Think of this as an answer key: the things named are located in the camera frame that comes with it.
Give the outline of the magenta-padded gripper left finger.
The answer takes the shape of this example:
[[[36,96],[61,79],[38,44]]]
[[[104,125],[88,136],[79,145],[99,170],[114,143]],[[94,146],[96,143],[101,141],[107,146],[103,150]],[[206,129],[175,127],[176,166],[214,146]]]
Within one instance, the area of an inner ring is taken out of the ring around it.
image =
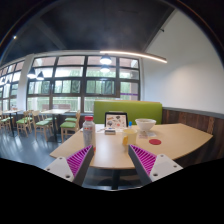
[[[93,146],[87,146],[68,157],[58,157],[45,170],[81,186],[94,156]]]

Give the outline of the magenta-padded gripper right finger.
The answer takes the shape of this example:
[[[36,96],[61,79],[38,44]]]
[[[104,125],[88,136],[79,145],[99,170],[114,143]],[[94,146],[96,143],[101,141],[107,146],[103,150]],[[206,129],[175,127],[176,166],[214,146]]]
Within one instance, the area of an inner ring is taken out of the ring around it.
[[[135,145],[128,147],[128,154],[143,186],[182,169],[165,154],[155,155]]]

